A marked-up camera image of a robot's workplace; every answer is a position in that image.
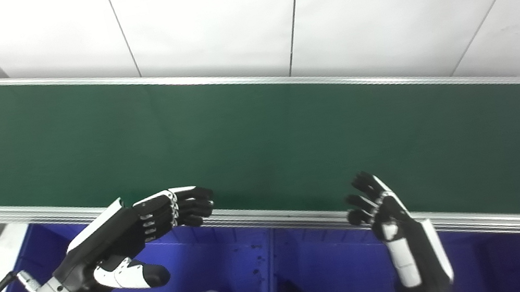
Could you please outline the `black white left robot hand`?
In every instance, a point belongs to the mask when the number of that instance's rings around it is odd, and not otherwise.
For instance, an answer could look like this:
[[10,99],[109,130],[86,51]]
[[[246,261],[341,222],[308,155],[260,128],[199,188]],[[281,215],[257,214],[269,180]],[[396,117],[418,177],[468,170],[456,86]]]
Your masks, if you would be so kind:
[[213,213],[206,187],[167,189],[131,206],[115,200],[71,241],[53,277],[69,292],[111,292],[166,285],[169,271],[137,256],[178,226],[199,227]]

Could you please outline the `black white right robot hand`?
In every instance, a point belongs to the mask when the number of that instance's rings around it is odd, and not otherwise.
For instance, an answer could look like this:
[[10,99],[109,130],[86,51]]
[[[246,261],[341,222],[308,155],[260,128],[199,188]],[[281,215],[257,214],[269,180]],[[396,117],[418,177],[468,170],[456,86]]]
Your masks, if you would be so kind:
[[453,292],[453,267],[432,221],[413,217],[382,179],[359,172],[351,182],[347,220],[366,224],[382,242],[396,269],[396,292]]

